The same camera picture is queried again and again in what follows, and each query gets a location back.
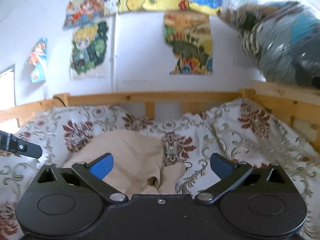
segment floral bed sheet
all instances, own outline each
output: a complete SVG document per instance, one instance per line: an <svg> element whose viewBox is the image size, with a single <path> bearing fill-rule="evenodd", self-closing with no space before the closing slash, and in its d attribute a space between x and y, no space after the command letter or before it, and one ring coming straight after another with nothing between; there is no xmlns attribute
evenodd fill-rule
<svg viewBox="0 0 320 240"><path fill-rule="evenodd" d="M135 118L118 106L55 108L39 114L17 133L41 145L39 160L0 151L0 240L22 236L15 205L44 163L62 166L95 135L115 129L162 139L164 164L183 162L187 167L177 182L177 193L195 196L220 180L210 169L213 152L258 168L280 163L308 205L301 235L320 239L320 155L261 106L238 99L201 115L185 114L163 123Z"/></svg>

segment silver bolt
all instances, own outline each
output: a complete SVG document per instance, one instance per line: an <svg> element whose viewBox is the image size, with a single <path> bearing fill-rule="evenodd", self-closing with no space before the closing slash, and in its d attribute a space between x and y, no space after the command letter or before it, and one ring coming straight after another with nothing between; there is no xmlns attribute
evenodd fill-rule
<svg viewBox="0 0 320 240"><path fill-rule="evenodd" d="M213 195L210 193L200 193L198 199L201 201L210 201L213 200Z"/></svg>
<svg viewBox="0 0 320 240"><path fill-rule="evenodd" d="M157 202L158 202L158 204L161 204L161 205L163 205L163 204L166 203L166 201L165 201L164 199L162 199L162 198L159 198L159 199L157 200Z"/></svg>
<svg viewBox="0 0 320 240"><path fill-rule="evenodd" d="M121 202L125 200L125 194L122 193L113 193L110 195L110 199L113 201Z"/></svg>

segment wooden bed rail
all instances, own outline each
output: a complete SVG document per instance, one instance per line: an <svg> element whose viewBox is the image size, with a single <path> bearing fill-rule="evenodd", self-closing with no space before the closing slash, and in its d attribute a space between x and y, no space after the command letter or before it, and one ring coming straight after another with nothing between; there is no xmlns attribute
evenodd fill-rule
<svg viewBox="0 0 320 240"><path fill-rule="evenodd" d="M282 86L269 82L253 82L252 89L240 92L181 91L129 92L71 96L59 94L53 99L16 106L0 111L0 122L16 118L22 125L36 112L61 106L97 106L140 102L145 104L146 116L155 118L156 102L180 102L183 113L201 113L208 103L229 102L240 97L249 98L302 134L320 152L320 91Z"/></svg>

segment brown fabric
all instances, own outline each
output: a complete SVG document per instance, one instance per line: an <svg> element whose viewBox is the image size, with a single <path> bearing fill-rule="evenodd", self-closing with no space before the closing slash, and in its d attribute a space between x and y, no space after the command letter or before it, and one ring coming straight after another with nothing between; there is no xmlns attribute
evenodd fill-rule
<svg viewBox="0 0 320 240"><path fill-rule="evenodd" d="M89 163L107 152L113 155L114 167L103 181L129 198L132 194L175 194L176 181L186 171L183 163L164 167L160 139L127 130L105 132L94 137L64 167L79 161Z"/></svg>

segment bright window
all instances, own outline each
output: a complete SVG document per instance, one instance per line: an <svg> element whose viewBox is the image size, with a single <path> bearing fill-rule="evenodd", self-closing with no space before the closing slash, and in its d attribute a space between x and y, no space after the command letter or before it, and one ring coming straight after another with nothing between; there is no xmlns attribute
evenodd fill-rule
<svg viewBox="0 0 320 240"><path fill-rule="evenodd" d="M14 67L0 73L0 110L15 107L14 100ZM19 129L17 119L0 123L0 130L15 133Z"/></svg>

